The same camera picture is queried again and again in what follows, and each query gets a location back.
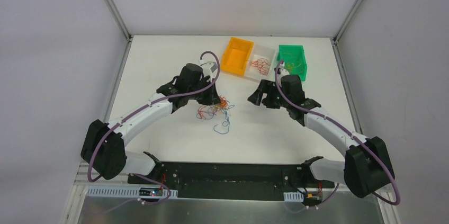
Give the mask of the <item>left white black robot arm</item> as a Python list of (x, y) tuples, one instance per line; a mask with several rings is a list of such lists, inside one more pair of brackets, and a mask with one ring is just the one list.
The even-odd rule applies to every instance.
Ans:
[(149, 184), (161, 179), (159, 160), (150, 153), (127, 151), (126, 146), (156, 121), (171, 115), (189, 100), (201, 105), (220, 103), (215, 82), (219, 75), (216, 62), (188, 63), (180, 74), (160, 86), (140, 107), (108, 122), (92, 122), (80, 152), (100, 177), (110, 180), (121, 173), (140, 174)]

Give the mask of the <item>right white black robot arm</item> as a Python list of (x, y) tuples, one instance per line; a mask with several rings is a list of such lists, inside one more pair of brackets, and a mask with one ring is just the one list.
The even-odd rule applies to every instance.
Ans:
[(301, 182), (313, 187), (326, 180), (345, 184), (363, 198), (380, 188), (394, 184), (394, 171), (385, 142), (351, 132), (334, 119), (317, 101), (307, 98), (297, 75), (276, 81), (260, 81), (248, 97), (254, 105), (269, 109), (285, 108), (289, 117), (330, 143), (344, 158), (335, 161), (317, 156), (302, 163)]

